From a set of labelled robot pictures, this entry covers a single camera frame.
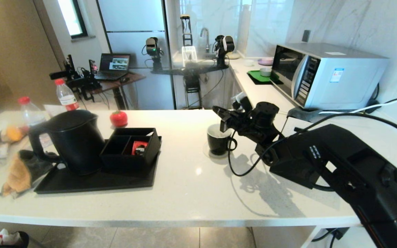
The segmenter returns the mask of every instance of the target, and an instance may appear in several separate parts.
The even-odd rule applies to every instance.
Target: microwave control panel
[[[306,104],[307,96],[312,88],[312,83],[320,62],[320,59],[314,57],[307,59],[306,67],[303,70],[303,77],[297,89],[298,95],[296,96],[296,101],[302,106]]]

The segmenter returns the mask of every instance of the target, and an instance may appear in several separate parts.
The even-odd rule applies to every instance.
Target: faucet
[[[207,28],[202,28],[200,31],[200,37],[203,36],[203,31],[206,32],[206,53],[209,53],[209,30]]]

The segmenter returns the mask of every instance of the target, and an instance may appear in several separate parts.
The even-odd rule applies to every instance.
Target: tomato
[[[110,115],[110,121],[115,127],[123,127],[128,124],[128,116],[123,111],[116,111]]]

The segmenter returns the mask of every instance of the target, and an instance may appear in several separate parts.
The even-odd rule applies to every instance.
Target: microwave label
[[[343,72],[344,72],[344,68],[335,68],[332,78],[330,79],[330,82],[339,83],[339,80],[341,79]]]
[[[325,53],[330,54],[330,55],[346,55],[345,53],[342,53],[342,52],[325,52]]]

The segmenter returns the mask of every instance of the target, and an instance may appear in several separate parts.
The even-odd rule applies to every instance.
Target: water bottle
[[[79,104],[76,101],[76,97],[74,97],[73,91],[65,84],[63,79],[55,80],[56,88],[56,95],[60,103],[65,106],[67,111],[70,110],[78,110]]]
[[[21,105],[22,117],[29,127],[45,121],[44,113],[30,101],[29,97],[21,97],[18,102]]]
[[[18,99],[21,105],[21,114],[28,127],[32,127],[45,121],[44,113],[30,101],[30,97],[21,97]],[[48,134],[39,136],[42,147],[46,148],[52,145],[52,140]]]

